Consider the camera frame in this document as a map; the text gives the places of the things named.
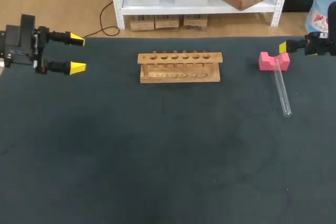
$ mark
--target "floor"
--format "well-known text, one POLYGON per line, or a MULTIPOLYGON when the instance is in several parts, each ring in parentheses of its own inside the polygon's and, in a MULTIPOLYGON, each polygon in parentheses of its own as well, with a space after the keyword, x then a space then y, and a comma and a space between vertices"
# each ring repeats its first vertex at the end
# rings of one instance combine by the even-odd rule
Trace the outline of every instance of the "floor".
MULTIPOLYGON (((20 14, 37 17, 37 25, 56 31, 71 31, 79 36, 100 29, 99 14, 112 0, 0 0, 0 29, 6 24, 18 24, 20 14)), ((118 37, 234 37, 234 36, 299 36, 305 34, 305 13, 284 13, 279 27, 270 27, 271 16, 256 14, 213 15, 207 31, 157 33, 155 31, 131 32, 122 30, 118 37)), ((102 16, 103 25, 116 25, 113 5, 102 16)))

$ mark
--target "glass test tube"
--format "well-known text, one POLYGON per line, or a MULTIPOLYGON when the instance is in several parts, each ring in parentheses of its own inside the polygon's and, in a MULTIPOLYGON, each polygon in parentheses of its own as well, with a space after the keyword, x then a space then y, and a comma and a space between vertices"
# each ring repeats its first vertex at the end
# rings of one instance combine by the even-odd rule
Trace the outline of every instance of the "glass test tube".
POLYGON ((281 103, 281 107, 282 107, 282 111, 284 113, 284 116, 288 118, 292 115, 292 111, 290 109, 289 100, 288 100, 288 96, 287 96, 287 92, 286 92, 286 87, 285 87, 285 83, 283 82, 282 73, 281 73, 281 69, 280 69, 280 63, 279 63, 278 59, 275 60, 275 66, 276 66, 276 70, 274 70, 274 76, 275 76, 275 80, 276 80, 276 83, 277 83, 277 89, 278 89, 278 93, 279 93, 279 97, 280 97, 280 103, 281 103))

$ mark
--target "pink block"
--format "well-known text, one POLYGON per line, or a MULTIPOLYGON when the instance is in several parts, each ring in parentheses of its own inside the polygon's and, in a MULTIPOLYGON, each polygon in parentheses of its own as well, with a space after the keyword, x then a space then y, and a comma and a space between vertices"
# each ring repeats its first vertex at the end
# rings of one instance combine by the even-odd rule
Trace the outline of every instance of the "pink block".
POLYGON ((279 61, 281 71, 287 71, 290 64, 288 53, 272 57, 268 55, 268 52, 261 52, 259 57, 259 69, 264 71, 276 70, 276 59, 279 61))

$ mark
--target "test tube rack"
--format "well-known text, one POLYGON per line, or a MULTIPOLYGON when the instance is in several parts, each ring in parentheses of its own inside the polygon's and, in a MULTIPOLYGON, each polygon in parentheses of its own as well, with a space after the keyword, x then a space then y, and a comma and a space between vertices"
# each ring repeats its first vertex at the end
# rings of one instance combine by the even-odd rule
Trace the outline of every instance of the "test tube rack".
POLYGON ((139 54, 141 83, 219 82, 221 52, 139 54))

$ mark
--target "black cable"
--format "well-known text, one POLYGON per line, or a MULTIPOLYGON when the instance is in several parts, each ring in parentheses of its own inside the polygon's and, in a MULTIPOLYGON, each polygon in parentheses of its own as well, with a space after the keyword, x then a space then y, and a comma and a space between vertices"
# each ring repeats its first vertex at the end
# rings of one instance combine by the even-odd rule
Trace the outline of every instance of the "black cable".
POLYGON ((105 10, 107 7, 109 7, 111 4, 113 4, 113 1, 112 1, 111 3, 109 3, 109 4, 107 4, 107 5, 103 8, 103 10, 101 10, 101 12, 100 12, 100 15, 99 15, 99 23, 100 23, 100 28, 101 28, 101 29, 100 29, 99 31, 95 31, 95 32, 92 33, 92 34, 85 35, 83 38, 86 38, 86 37, 95 35, 95 34, 97 34, 97 33, 100 33, 101 31, 102 31, 105 35, 110 36, 110 37, 114 37, 114 36, 116 36, 116 35, 118 35, 118 34, 120 33, 120 29, 119 29, 117 26, 108 26, 108 27, 104 27, 104 28, 103 28, 103 24, 102 24, 102 22, 101 22, 101 16, 102 16, 104 10, 105 10), (105 30, 106 30, 106 29, 109 29, 109 28, 116 28, 118 31, 117 31, 115 34, 108 34, 108 33, 105 32, 105 30))

